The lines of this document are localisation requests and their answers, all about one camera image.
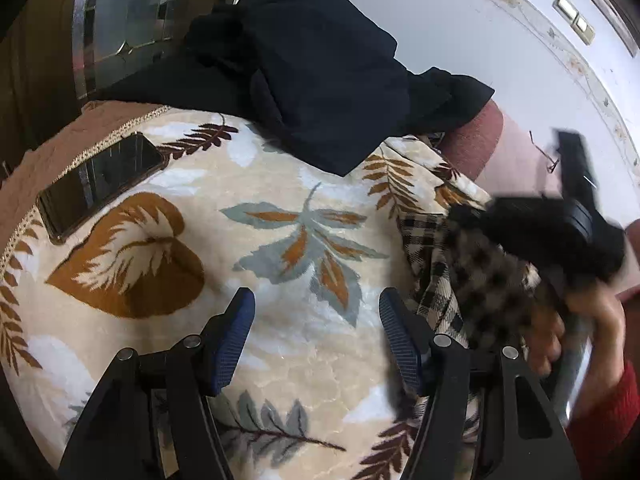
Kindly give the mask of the red sleeve forearm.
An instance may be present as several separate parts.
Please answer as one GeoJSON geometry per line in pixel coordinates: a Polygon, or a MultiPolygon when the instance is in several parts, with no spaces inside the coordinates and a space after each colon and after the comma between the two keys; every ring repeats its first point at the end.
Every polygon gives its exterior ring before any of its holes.
{"type": "Polygon", "coordinates": [[[638,467],[639,390],[625,362],[620,382],[594,408],[566,428],[583,479],[621,479],[638,467]]]}

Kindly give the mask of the person right hand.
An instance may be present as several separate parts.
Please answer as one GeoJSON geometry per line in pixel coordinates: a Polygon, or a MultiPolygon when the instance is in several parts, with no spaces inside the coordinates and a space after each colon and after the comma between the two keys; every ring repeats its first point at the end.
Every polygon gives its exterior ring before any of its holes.
{"type": "MultiPolygon", "coordinates": [[[[574,416],[579,418],[603,402],[624,374],[626,321],[620,300],[601,282],[569,292],[565,303],[593,324],[590,364],[574,408],[574,416]]],[[[541,302],[533,306],[525,340],[527,362],[538,375],[550,374],[551,364],[561,355],[564,333],[564,322],[554,307],[541,302]]]]}

